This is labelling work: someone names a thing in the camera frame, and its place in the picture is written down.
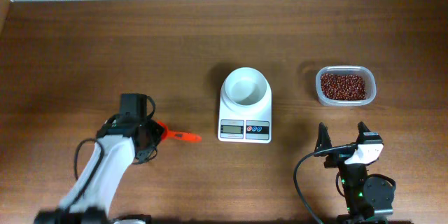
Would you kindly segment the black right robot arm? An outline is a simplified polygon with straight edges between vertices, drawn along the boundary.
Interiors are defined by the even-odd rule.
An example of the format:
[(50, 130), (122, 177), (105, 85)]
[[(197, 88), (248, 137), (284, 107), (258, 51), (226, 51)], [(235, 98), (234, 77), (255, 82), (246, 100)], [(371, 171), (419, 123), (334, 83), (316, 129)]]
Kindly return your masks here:
[(325, 158), (326, 169), (338, 169), (341, 186), (337, 190), (347, 207), (347, 214), (337, 217), (338, 223), (387, 223), (393, 214), (396, 182), (385, 175), (368, 174), (368, 166), (379, 159), (383, 148), (383, 139), (364, 122), (358, 123), (356, 141), (345, 146), (333, 146), (328, 128), (319, 124), (315, 156)]

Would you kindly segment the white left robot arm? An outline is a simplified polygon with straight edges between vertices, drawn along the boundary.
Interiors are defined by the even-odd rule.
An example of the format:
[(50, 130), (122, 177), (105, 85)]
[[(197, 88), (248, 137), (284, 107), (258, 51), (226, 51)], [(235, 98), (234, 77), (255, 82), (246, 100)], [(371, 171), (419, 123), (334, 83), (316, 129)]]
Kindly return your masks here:
[(109, 218), (109, 209), (126, 170), (150, 162), (158, 154), (165, 130), (153, 119), (155, 108), (146, 94), (122, 94), (119, 112), (105, 121), (95, 137), (76, 147), (73, 188), (56, 209), (40, 211), (34, 222), (151, 223), (151, 216), (144, 214)]

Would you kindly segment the orange measuring scoop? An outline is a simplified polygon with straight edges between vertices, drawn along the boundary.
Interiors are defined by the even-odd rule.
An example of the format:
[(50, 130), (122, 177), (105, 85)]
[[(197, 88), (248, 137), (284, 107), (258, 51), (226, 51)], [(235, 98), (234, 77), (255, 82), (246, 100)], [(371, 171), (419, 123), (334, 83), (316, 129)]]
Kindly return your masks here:
[(168, 126), (166, 126), (163, 122), (158, 121), (159, 125), (161, 125), (164, 129), (164, 132), (162, 133), (162, 140), (166, 139), (176, 139), (179, 141), (186, 141), (191, 143), (198, 143), (202, 141), (202, 138), (200, 135), (187, 133), (187, 132), (177, 132), (170, 130)]

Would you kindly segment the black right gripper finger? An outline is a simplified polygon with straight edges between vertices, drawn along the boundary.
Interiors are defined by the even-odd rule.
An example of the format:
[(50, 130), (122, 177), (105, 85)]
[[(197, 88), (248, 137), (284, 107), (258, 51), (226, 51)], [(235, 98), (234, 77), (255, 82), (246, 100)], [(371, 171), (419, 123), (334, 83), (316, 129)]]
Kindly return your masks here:
[(368, 132), (370, 132), (368, 127), (365, 125), (363, 121), (360, 121), (358, 123), (358, 137), (356, 139), (356, 143), (363, 144), (368, 139), (368, 136), (365, 135), (365, 133)]
[(332, 148), (330, 136), (328, 133), (328, 128), (323, 122), (319, 123), (318, 126), (318, 137), (316, 140), (316, 146), (314, 149), (315, 157), (325, 156), (326, 153)]

